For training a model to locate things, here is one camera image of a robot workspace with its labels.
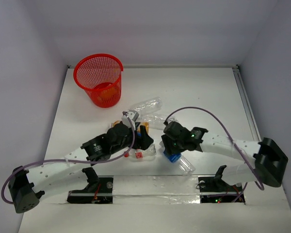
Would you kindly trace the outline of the blue label bottle white cap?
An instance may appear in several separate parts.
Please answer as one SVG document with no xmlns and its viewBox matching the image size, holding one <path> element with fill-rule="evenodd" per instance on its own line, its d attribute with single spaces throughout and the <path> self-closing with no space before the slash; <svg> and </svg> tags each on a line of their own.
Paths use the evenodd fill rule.
<svg viewBox="0 0 291 233">
<path fill-rule="evenodd" d="M 163 155 L 165 160 L 168 162 L 172 170 L 177 171 L 181 175 L 191 175 L 195 171 L 195 167 L 188 159 L 185 158 L 181 153 L 168 155 L 163 142 L 159 143 L 160 153 Z"/>
</svg>

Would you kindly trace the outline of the clear bottle red label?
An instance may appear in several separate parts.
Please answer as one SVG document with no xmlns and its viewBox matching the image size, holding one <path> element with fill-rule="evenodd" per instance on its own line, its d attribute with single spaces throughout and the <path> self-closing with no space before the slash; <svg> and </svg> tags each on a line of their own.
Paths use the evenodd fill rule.
<svg viewBox="0 0 291 233">
<path fill-rule="evenodd" d="M 145 162 L 153 161 L 156 158 L 156 154 L 155 144 L 153 143 L 146 150 L 131 149 L 124 157 L 132 162 Z"/>
</svg>

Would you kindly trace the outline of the orange bottle dark blue label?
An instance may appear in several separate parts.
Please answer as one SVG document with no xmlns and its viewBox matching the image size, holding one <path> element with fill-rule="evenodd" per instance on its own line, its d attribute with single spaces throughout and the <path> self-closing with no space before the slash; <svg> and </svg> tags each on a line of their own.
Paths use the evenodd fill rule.
<svg viewBox="0 0 291 233">
<path fill-rule="evenodd" d="M 115 122 L 113 122 L 111 124 L 111 127 L 114 127 L 116 124 L 120 123 L 121 121 L 120 120 L 117 120 Z M 136 131 L 139 135 L 141 135 L 141 127 L 144 126 L 145 127 L 145 130 L 146 132 L 148 133 L 149 131 L 149 123 L 148 122 L 135 122 L 135 128 L 136 128 Z"/>
</svg>

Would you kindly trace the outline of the clear bottle white cap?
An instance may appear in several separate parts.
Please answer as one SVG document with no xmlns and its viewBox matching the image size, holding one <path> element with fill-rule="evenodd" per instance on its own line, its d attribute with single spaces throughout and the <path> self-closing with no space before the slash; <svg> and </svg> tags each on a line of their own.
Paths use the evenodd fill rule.
<svg viewBox="0 0 291 233">
<path fill-rule="evenodd" d="M 138 102 L 129 107 L 129 110 L 136 111 L 139 115 L 148 115 L 162 108 L 160 97 L 154 97 L 142 102 Z"/>
<path fill-rule="evenodd" d="M 152 113 L 148 115 L 141 115 L 139 120 L 141 122 L 147 122 L 149 124 L 149 128 L 156 130 L 163 130 L 165 128 L 165 120 L 167 119 L 167 115 Z"/>
</svg>

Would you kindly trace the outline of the small orange juice bottle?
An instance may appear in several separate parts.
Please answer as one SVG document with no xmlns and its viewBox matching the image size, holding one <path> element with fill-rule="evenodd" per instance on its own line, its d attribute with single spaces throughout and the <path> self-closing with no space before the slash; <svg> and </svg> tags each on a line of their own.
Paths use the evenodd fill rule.
<svg viewBox="0 0 291 233">
<path fill-rule="evenodd" d="M 118 87 L 113 85 L 112 83 L 102 83 L 97 86 L 98 99 L 100 101 L 106 101 L 111 99 L 114 95 L 118 93 Z"/>
</svg>

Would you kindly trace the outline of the clear bottle blue label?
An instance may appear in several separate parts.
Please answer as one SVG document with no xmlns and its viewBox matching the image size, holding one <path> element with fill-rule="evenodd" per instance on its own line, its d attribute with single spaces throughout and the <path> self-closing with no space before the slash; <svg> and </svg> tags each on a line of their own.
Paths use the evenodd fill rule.
<svg viewBox="0 0 291 233">
<path fill-rule="evenodd" d="M 134 142 L 137 143 L 142 139 L 142 135 L 138 131 L 134 131 Z"/>
</svg>

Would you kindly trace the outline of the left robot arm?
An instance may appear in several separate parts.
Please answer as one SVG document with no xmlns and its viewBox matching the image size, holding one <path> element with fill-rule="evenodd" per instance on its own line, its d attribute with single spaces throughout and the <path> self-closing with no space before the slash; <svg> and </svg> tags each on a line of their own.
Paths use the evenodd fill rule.
<svg viewBox="0 0 291 233">
<path fill-rule="evenodd" d="M 112 189 L 107 187 L 107 183 L 113 179 L 99 177 L 94 165 L 117 160 L 111 156 L 121 150 L 124 153 L 118 158 L 131 150 L 147 150 L 153 144 L 145 126 L 135 130 L 119 122 L 64 158 L 19 166 L 7 182 L 15 212 L 25 213 L 40 201 L 62 192 L 68 193 L 68 203 L 110 203 Z"/>
</svg>

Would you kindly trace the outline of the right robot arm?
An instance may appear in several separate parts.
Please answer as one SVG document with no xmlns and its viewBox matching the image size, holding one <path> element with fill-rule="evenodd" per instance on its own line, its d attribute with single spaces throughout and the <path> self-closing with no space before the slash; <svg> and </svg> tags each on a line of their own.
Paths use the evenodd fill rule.
<svg viewBox="0 0 291 233">
<path fill-rule="evenodd" d="M 218 190 L 248 182 L 280 187 L 289 160 L 270 138 L 265 137 L 261 141 L 233 140 L 200 127 L 188 130 L 176 121 L 171 121 L 164 128 L 162 143 L 168 157 L 185 151 L 199 151 L 242 161 L 238 166 L 222 165 L 218 168 L 211 181 Z"/>
</svg>

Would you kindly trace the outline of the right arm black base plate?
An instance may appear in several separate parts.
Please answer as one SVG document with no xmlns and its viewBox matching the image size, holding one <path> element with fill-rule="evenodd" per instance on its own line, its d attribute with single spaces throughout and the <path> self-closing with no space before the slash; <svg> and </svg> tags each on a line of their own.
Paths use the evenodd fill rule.
<svg viewBox="0 0 291 233">
<path fill-rule="evenodd" d="M 215 182 L 214 177 L 198 177 L 196 189 L 199 191 L 200 203 L 245 203 L 241 183 L 228 185 L 225 182 Z"/>
</svg>

